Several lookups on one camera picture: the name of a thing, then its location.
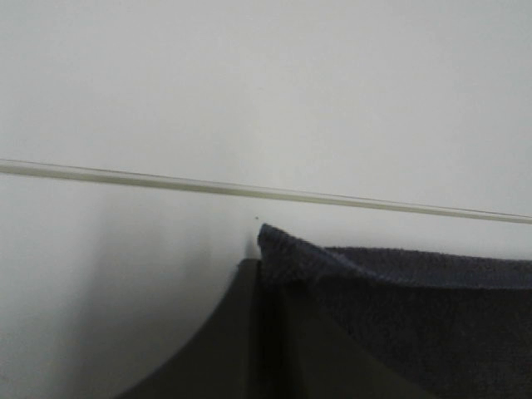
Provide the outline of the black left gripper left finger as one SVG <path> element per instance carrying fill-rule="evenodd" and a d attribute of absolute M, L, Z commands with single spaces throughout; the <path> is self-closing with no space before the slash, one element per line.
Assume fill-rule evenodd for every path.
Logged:
<path fill-rule="evenodd" d="M 245 259 L 193 337 L 120 398 L 263 398 L 260 262 Z"/>

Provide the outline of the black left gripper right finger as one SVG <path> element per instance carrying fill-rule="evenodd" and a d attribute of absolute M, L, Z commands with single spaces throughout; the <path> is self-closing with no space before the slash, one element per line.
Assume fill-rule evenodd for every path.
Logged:
<path fill-rule="evenodd" d="M 300 285 L 265 294 L 269 398 L 431 398 L 356 344 Z"/>

